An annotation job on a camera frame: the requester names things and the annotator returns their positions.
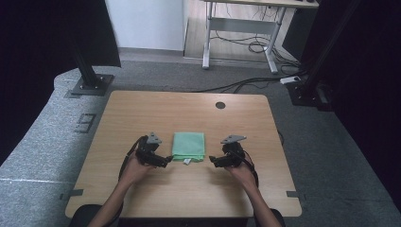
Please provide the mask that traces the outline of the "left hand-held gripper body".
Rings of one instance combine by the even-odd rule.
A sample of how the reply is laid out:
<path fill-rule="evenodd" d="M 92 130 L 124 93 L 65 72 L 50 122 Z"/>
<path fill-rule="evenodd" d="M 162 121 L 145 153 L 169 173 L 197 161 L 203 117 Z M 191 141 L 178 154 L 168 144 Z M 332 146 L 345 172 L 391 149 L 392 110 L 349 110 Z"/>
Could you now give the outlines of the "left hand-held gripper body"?
<path fill-rule="evenodd" d="M 150 135 L 141 136 L 138 140 L 138 147 L 135 153 L 136 157 L 142 165 L 161 163 L 159 156 L 155 154 L 155 150 L 159 147 L 162 141 L 152 132 Z"/>

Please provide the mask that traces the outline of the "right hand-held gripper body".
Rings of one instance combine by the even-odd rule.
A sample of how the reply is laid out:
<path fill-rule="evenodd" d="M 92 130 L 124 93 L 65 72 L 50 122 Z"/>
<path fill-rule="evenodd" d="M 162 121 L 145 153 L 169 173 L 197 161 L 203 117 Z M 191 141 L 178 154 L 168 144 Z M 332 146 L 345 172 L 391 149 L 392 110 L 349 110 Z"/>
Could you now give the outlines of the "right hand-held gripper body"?
<path fill-rule="evenodd" d="M 245 161 L 245 151 L 240 145 L 241 140 L 245 140 L 243 135 L 229 135 L 221 141 L 222 151 L 222 167 L 240 166 Z"/>

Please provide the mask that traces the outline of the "green microfibre cloth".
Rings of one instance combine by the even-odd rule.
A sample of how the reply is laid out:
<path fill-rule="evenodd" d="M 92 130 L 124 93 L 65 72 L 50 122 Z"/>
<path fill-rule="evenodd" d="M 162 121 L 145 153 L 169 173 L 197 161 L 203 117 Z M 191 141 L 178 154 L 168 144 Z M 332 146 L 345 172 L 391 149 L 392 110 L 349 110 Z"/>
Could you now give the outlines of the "green microfibre cloth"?
<path fill-rule="evenodd" d="M 190 159 L 202 162 L 205 157 L 205 141 L 203 132 L 175 132 L 172 155 L 174 161 Z"/>

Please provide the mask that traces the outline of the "person's right hand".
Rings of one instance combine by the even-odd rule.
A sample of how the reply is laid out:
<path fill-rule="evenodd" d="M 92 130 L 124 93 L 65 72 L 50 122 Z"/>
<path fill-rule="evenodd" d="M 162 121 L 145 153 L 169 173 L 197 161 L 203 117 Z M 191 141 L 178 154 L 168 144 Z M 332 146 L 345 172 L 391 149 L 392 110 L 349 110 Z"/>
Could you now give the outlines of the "person's right hand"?
<path fill-rule="evenodd" d="M 239 166 L 227 166 L 225 170 L 239 182 L 244 190 L 256 188 L 255 178 L 246 164 L 241 163 Z"/>

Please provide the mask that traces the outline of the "person's left hand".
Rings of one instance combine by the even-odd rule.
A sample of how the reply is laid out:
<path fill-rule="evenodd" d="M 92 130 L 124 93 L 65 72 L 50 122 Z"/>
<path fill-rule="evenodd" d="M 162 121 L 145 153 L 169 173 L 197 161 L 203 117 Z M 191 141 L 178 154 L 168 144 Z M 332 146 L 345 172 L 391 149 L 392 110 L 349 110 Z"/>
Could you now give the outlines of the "person's left hand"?
<path fill-rule="evenodd" d="M 132 154 L 123 170 L 119 182 L 123 185 L 131 186 L 139 183 L 154 166 L 142 165 L 135 154 Z"/>

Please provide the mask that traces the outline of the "dark floor socket cover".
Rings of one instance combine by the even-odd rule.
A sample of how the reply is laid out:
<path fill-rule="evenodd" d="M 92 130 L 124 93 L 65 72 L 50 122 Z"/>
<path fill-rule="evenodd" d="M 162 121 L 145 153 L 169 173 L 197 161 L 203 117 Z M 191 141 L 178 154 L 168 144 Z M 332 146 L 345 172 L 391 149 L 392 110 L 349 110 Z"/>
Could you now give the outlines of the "dark floor socket cover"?
<path fill-rule="evenodd" d="M 83 113 L 74 127 L 74 132 L 88 133 L 96 119 L 95 113 Z"/>

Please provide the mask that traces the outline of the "grey tape strip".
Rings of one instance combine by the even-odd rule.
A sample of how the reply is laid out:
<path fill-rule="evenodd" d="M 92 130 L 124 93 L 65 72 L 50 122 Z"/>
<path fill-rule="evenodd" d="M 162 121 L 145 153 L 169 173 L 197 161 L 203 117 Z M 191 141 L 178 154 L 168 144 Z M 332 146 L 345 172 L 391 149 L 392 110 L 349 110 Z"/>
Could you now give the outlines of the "grey tape strip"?
<path fill-rule="evenodd" d="M 297 198 L 302 201 L 305 200 L 305 194 L 299 193 L 298 191 L 287 191 L 286 193 L 288 198 Z"/>
<path fill-rule="evenodd" d="M 68 193 L 61 193 L 60 200 L 68 201 L 71 197 L 82 196 L 82 194 L 83 194 L 83 189 L 73 189 Z"/>

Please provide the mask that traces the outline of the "black metal stand square base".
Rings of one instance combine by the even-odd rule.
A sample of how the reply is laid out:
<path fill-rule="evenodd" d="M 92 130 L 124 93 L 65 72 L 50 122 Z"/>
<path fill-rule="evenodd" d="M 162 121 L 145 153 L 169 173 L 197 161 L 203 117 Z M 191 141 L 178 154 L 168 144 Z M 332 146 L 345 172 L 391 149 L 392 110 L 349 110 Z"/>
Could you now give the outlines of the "black metal stand square base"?
<path fill-rule="evenodd" d="M 97 74 L 82 55 L 75 37 L 71 33 L 67 37 L 72 56 L 80 71 L 80 79 L 70 91 L 70 96 L 104 96 L 113 82 L 113 75 Z"/>

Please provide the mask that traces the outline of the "person's left leg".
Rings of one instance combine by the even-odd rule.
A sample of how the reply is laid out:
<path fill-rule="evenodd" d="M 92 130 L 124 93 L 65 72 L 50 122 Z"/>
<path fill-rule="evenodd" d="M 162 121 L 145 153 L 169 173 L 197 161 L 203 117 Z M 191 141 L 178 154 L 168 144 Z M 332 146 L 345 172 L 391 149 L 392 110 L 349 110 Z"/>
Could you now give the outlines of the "person's left leg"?
<path fill-rule="evenodd" d="M 82 205 L 73 215 L 68 227 L 87 227 L 100 208 L 98 204 Z"/>

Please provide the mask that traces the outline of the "black curtain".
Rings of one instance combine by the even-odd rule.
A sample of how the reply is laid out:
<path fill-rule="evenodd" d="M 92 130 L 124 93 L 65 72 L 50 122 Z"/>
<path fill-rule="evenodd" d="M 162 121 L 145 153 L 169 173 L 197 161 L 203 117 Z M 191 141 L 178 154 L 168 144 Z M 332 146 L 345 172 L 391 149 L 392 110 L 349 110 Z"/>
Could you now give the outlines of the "black curtain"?
<path fill-rule="evenodd" d="M 0 0 L 0 165 L 80 60 L 120 65 L 105 0 Z"/>
<path fill-rule="evenodd" d="M 401 0 L 320 0 L 306 47 L 348 130 L 401 211 Z"/>

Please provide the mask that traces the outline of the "black metal stand slanted post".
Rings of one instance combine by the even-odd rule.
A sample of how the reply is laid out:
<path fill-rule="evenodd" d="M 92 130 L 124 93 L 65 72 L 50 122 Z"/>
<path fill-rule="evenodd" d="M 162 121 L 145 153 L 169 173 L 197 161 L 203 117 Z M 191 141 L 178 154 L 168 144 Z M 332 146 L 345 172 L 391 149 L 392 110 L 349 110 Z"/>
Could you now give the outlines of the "black metal stand slanted post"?
<path fill-rule="evenodd" d="M 323 65 L 359 3 L 360 0 L 322 0 L 301 64 L 307 79 L 287 86 L 293 105 L 320 107 L 328 103 L 325 93 L 318 89 Z"/>

